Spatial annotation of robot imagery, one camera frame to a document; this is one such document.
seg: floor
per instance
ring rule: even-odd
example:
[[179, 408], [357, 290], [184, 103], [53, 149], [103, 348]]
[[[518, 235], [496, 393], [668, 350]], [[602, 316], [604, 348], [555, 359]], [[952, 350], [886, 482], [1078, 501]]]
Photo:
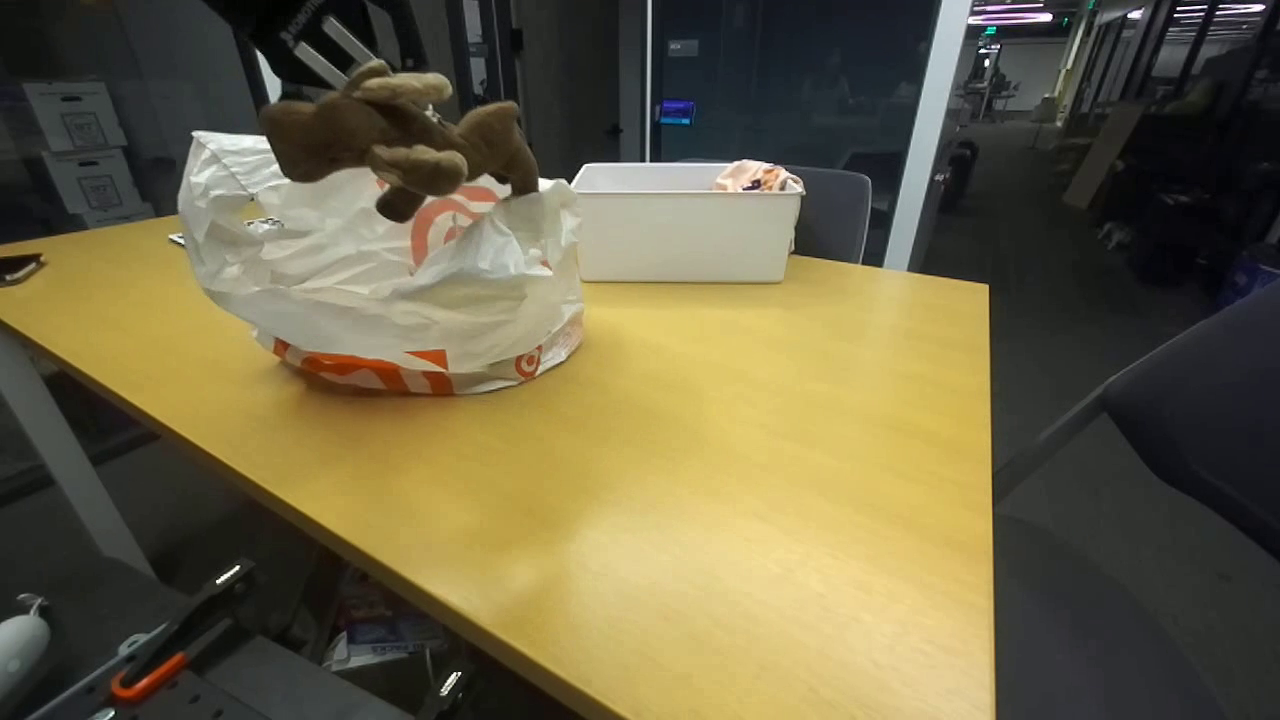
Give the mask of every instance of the floor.
[[[1141, 287], [1093, 239], [1087, 220], [1060, 209], [1064, 170], [1036, 149], [1032, 123], [986, 123], [972, 140], [986, 157], [959, 211], [937, 226], [927, 271], [992, 287], [1001, 459], [1107, 373], [1200, 318], [1208, 305], [1197, 287]], [[0, 414], [0, 475], [3, 456], [19, 456], [19, 434]], [[309, 554], [296, 532], [252, 512], [212, 468], [178, 447], [144, 444], [103, 456], [103, 475], [178, 583], [194, 583], [231, 549], [277, 554], [270, 565], [280, 569]], [[1115, 433], [1087, 433], [1001, 512], [1052, 529], [1120, 580], [1188, 653], [1229, 716], [1280, 716], [1277, 559], [1159, 487]], [[57, 565], [77, 553], [89, 553], [89, 538], [57, 491], [15, 491], [0, 502], [0, 569]], [[481, 716], [513, 716], [513, 706], [546, 706], [546, 699], [524, 704], [518, 688]]]

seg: stuffed toy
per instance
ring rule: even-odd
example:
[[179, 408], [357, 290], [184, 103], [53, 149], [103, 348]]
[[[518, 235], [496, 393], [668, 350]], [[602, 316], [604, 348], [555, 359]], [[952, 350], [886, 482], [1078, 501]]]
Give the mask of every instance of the stuffed toy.
[[450, 196], [473, 176], [535, 193], [535, 157], [524, 143], [522, 103], [481, 103], [459, 123], [435, 117], [453, 94], [441, 70], [391, 70], [373, 60], [341, 90], [284, 100], [262, 110], [262, 129], [287, 181], [312, 184], [341, 169], [373, 169], [390, 193], [375, 211], [405, 222], [424, 196]]

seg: black chair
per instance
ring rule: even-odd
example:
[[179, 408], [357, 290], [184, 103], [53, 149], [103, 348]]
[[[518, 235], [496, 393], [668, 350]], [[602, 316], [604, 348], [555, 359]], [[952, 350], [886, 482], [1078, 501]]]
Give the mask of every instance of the black chair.
[[[996, 468], [996, 501], [1107, 414], [1137, 456], [1280, 554], [1280, 287], [1149, 350]], [[1224, 716], [1152, 617], [1026, 518], [996, 518], [1001, 716]]]
[[796, 252], [861, 264], [874, 230], [874, 176], [796, 163], [788, 170], [804, 181]]

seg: wooden table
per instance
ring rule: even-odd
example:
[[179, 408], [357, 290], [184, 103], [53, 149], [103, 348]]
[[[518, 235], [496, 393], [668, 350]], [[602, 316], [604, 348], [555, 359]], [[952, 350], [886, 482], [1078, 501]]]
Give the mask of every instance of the wooden table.
[[0, 318], [572, 706], [992, 716], [986, 287], [593, 283], [560, 373], [391, 401], [277, 367], [169, 226], [36, 244]]

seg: table leg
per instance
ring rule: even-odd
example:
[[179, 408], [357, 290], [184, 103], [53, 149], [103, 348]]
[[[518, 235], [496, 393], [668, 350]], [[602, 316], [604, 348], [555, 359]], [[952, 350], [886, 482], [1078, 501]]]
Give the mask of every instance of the table leg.
[[31, 350], [3, 327], [0, 327], [0, 396], [12, 408], [15, 424], [27, 433], [47, 475], [67, 494], [67, 502], [80, 515], [93, 543], [103, 554], [115, 554], [115, 559], [142, 569], [144, 576], [158, 576], [144, 549], [128, 532], [115, 501], [108, 494], [103, 481], [98, 475], [93, 459], [83, 456], [72, 424], [57, 408], [44, 374], [36, 373]]

